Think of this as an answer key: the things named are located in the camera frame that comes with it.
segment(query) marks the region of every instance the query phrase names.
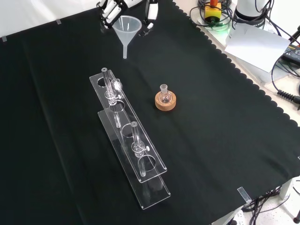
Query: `black cloth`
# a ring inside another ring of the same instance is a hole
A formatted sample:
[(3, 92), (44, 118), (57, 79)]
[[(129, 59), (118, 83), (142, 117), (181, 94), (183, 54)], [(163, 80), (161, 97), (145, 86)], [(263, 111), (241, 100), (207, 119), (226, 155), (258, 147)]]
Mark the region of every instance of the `black cloth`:
[[(142, 19), (144, 8), (128, 14)], [(89, 10), (0, 45), (4, 224), (207, 225), (300, 174), (300, 130), (171, 0), (122, 58)], [(111, 69), (168, 168), (171, 197), (141, 210), (89, 77)], [(166, 83), (170, 112), (154, 105)]]

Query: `test tube rack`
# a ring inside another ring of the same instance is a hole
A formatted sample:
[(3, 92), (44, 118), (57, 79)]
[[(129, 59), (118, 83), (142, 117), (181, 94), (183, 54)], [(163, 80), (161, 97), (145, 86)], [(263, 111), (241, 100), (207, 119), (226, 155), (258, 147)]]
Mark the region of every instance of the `test tube rack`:
[(134, 112), (119, 79), (102, 68), (90, 81), (104, 110), (99, 118), (142, 209), (171, 196), (161, 174), (167, 168)]

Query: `white paper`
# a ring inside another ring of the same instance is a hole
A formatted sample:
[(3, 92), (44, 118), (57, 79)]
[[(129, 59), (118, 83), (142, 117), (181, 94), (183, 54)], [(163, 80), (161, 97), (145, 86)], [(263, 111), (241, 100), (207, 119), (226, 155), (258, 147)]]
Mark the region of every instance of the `white paper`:
[(269, 73), (289, 44), (289, 40), (277, 34), (237, 24), (225, 51)]

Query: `robotic hand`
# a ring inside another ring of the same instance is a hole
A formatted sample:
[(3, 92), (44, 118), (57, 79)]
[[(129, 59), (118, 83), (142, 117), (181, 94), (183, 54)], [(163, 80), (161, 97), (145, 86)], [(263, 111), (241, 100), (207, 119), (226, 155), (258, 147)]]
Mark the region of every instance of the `robotic hand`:
[[(119, 17), (131, 7), (143, 0), (100, 0), (97, 7), (100, 9), (101, 25), (104, 30), (110, 29)], [(158, 15), (158, 0), (147, 0), (146, 18), (143, 21), (141, 36), (147, 35), (153, 27)]]

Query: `clear plastic funnel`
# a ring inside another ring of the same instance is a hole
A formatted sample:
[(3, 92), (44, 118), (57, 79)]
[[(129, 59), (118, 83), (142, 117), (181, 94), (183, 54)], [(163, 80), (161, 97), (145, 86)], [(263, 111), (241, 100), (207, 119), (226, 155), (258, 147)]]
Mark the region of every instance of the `clear plastic funnel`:
[(123, 44), (123, 58), (127, 58), (127, 46), (142, 28), (142, 22), (128, 15), (122, 15), (112, 26)]

